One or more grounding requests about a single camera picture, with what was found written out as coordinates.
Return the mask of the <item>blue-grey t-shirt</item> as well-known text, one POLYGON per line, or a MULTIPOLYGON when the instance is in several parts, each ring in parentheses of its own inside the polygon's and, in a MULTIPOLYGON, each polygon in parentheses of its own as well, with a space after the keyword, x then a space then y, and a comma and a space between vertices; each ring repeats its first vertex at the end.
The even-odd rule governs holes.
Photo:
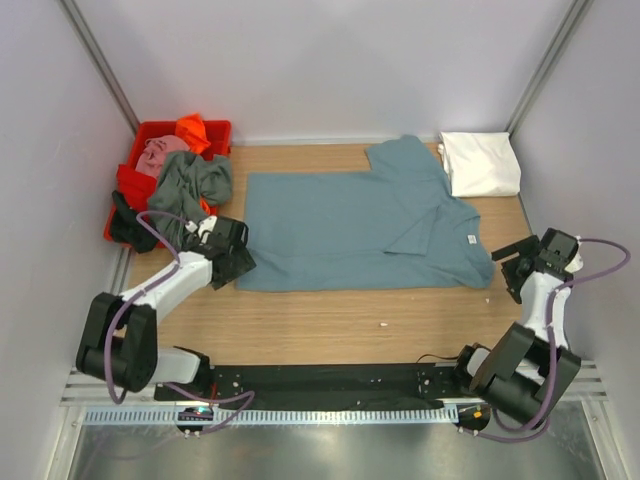
POLYGON ((494 263, 480 215, 452 195, 415 136, 367 148, 370 168, 252 173, 245 221, 256 266, 240 290, 485 289, 494 263))

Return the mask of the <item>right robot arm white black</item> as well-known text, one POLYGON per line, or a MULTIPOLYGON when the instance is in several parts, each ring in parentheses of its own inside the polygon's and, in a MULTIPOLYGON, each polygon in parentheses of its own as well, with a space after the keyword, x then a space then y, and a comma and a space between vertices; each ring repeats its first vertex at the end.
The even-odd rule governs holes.
POLYGON ((493 348, 463 348, 450 372, 455 391, 531 429, 542 425, 581 368, 564 334, 568 267, 578 257, 578 239, 553 228, 492 253, 522 315, 493 348))

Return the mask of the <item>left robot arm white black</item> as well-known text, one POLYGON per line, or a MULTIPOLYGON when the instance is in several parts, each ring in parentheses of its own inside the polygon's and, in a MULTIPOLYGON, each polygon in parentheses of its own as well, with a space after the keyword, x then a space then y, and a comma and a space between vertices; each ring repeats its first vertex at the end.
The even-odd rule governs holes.
POLYGON ((256 267, 247 249, 249 227, 216 215, 198 223, 180 219, 187 240, 185 249, 177 251, 147 223, 148 214, 139 214, 137 221, 170 251, 173 261, 132 289, 94 297, 76 368, 103 380, 116 404, 155 384, 176 384, 186 397, 199 400, 212 387, 208 357, 186 348, 160 348, 158 326, 193 293, 206 287, 218 290, 256 267))

